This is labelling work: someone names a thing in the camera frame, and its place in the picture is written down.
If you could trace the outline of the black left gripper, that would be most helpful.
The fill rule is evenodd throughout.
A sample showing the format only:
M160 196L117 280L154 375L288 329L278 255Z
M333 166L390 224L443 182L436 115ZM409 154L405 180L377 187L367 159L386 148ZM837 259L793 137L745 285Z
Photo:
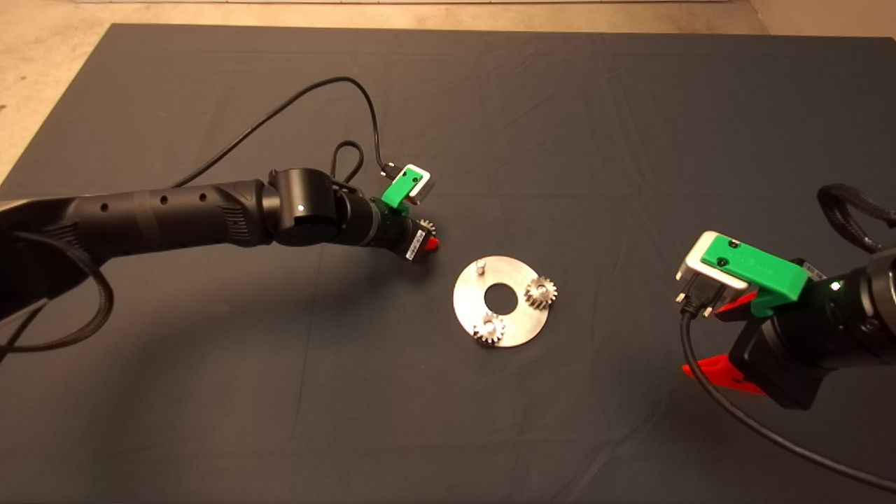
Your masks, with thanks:
M430 237L430 221L403 215L383 202L374 202L377 229L372 246L384 249L407 262L423 262L430 251L438 250L438 238Z

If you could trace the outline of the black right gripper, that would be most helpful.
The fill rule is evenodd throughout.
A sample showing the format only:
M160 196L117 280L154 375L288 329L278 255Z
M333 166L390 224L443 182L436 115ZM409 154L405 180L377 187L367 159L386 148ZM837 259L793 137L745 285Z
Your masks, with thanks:
M876 364L862 328L874 313L865 306L864 283L861 270L811 281L798 301L774 307L768 318L752 318L757 291L718 307L714 316L722 322L750 320L729 354L701 358L697 367L716 387L810 409L826 376Z

